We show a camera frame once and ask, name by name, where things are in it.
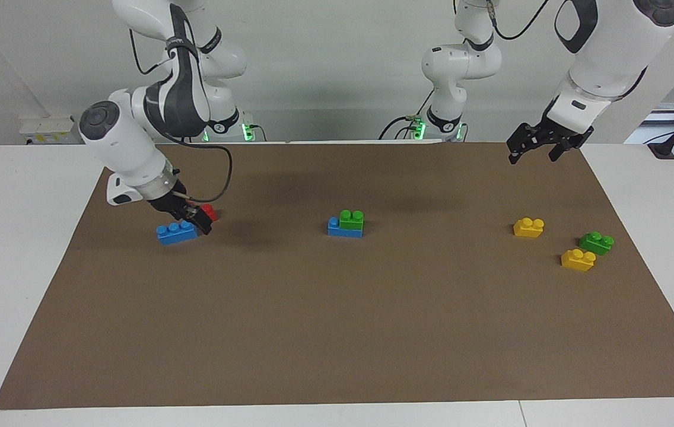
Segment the yellow lego brick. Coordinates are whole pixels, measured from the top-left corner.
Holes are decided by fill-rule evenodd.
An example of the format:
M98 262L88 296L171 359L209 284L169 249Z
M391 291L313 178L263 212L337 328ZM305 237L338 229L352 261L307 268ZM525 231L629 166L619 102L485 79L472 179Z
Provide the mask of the yellow lego brick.
M583 252L573 249L561 255L561 265L573 270L587 271L595 265L596 255L593 252Z
M543 234L543 227L545 227L543 219L532 221L529 218L522 218L514 224L514 235L536 238Z

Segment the red lego brick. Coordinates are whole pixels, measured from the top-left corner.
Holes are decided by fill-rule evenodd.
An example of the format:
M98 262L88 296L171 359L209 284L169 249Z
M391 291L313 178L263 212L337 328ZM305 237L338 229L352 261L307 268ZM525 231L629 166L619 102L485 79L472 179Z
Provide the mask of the red lego brick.
M213 221L218 221L218 216L215 214L215 211L213 211L213 206L212 205L202 205L202 210L205 211L205 214Z

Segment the toy block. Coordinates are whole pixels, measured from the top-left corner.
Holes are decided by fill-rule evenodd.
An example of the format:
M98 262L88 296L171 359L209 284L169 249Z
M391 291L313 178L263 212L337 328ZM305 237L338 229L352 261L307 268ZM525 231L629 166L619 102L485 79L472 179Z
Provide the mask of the toy block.
M530 218L522 218L514 224L514 235L537 238L543 234L543 227L545 227L543 219L532 221Z
M329 224L326 226L326 232L333 237L361 238L364 236L364 230L345 230L340 228L339 220L336 216L329 218Z
M202 210L205 211L205 214L210 218L210 221L218 221L218 215L215 214L215 211L213 211L213 205L202 205L201 206Z
M343 230L361 230L364 229L364 213L354 211L351 213L347 209L339 213L339 227Z
M561 265L572 270L587 271L595 265L595 254L583 252L581 249L573 249L561 255Z
M155 233L158 235L158 241L163 246L173 245L180 241L193 240L193 238L197 237L197 230L187 221L182 221L180 224L171 222L168 227L160 226L155 230Z
M589 232L579 240L579 247L597 255L608 254L614 246L614 239L610 235L601 236L599 232Z

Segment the brown table surface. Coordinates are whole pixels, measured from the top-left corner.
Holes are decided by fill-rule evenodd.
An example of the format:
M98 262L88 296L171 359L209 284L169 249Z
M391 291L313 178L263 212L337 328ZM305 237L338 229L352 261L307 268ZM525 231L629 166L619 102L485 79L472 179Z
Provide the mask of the brown table surface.
M161 149L193 195L220 187L220 152ZM674 397L674 313L578 151L232 151L220 220L176 246L103 174L0 409ZM345 208L361 240L326 235ZM611 254L561 267L593 230Z

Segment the white table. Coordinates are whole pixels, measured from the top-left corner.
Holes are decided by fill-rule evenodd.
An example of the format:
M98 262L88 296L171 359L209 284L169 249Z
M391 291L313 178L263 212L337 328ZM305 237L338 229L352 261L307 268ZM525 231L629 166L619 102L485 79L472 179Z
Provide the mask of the white table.
M674 309L674 162L582 151ZM0 146L0 386L100 171L84 146ZM0 411L0 425L671 427L674 398Z

